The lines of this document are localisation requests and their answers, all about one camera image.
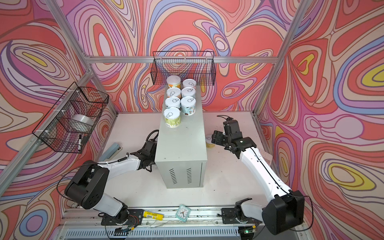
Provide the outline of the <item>can hidden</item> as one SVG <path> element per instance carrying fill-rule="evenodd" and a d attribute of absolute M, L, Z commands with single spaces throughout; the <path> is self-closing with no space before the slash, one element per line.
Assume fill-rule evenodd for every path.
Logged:
<path fill-rule="evenodd" d="M 178 108 L 168 108 L 164 110 L 166 126 L 169 128 L 177 128 L 181 124 L 181 112 Z"/>

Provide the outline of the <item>teal label can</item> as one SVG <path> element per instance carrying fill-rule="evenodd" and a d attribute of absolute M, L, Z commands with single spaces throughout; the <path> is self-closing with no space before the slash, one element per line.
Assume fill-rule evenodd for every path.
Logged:
<path fill-rule="evenodd" d="M 196 99 L 190 96 L 181 99 L 182 113 L 186 116 L 191 116 L 196 112 Z"/>
<path fill-rule="evenodd" d="M 184 87 L 181 91 L 182 97 L 196 97 L 196 90 L 192 87 Z"/>

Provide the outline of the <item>teal label can front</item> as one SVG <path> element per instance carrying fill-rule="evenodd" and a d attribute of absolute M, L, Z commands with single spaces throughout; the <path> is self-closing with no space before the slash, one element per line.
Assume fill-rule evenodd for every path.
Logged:
<path fill-rule="evenodd" d="M 192 87 L 184 87 L 181 91 L 182 97 L 196 97 L 196 90 Z"/>

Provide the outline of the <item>pink flower label can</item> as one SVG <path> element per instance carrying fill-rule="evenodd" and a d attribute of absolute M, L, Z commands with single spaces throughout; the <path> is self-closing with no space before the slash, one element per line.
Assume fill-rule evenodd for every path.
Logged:
<path fill-rule="evenodd" d="M 184 88 L 189 87 L 189 88 L 194 88 L 194 89 L 196 89 L 196 85 L 197 85 L 197 82 L 196 82 L 195 80 L 193 80 L 193 79 L 185 79 L 185 80 L 183 81 L 183 87 L 184 87 Z"/>

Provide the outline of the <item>orange label can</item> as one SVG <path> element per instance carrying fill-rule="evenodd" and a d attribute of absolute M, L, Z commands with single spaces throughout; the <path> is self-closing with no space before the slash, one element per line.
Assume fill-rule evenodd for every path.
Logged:
<path fill-rule="evenodd" d="M 181 88 L 181 78 L 179 76 L 171 75 L 166 79 L 169 88 Z"/>

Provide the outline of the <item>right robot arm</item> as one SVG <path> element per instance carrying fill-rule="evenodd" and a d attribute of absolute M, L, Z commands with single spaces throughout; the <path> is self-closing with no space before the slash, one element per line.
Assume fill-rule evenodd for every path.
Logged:
<path fill-rule="evenodd" d="M 263 206 L 252 198 L 235 203 L 234 217 L 245 222 L 261 221 L 273 235 L 293 230 L 304 222 L 305 196 L 293 191 L 268 165 L 255 142 L 244 137 L 237 120 L 226 116 L 222 132 L 214 131 L 212 144 L 223 146 L 234 154 L 252 173 L 261 186 L 268 203 Z"/>

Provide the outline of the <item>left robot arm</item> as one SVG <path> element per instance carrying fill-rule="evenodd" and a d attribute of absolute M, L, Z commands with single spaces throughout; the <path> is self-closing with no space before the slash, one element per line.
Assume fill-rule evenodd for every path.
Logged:
<path fill-rule="evenodd" d="M 85 162 L 65 188 L 65 195 L 83 209 L 99 211 L 113 224 L 125 225 L 130 215 L 128 206 L 105 193 L 107 182 L 141 169 L 151 172 L 155 164 L 156 148 L 156 140 L 147 140 L 140 150 L 118 160 Z"/>

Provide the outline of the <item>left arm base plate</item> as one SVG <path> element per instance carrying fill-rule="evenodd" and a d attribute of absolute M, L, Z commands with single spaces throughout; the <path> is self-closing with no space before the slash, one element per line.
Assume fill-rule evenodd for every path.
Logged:
<path fill-rule="evenodd" d="M 104 214 L 102 217 L 102 226 L 132 226 L 137 227 L 142 224 L 143 209 L 122 210 L 115 217 Z"/>

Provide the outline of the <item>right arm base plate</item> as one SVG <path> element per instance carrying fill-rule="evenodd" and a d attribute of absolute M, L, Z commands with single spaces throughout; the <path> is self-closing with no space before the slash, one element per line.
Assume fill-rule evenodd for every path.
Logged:
<path fill-rule="evenodd" d="M 259 225 L 262 222 L 253 218 L 246 217 L 243 212 L 237 208 L 221 208 L 221 213 L 217 214 L 222 218 L 224 224 L 254 224 Z"/>

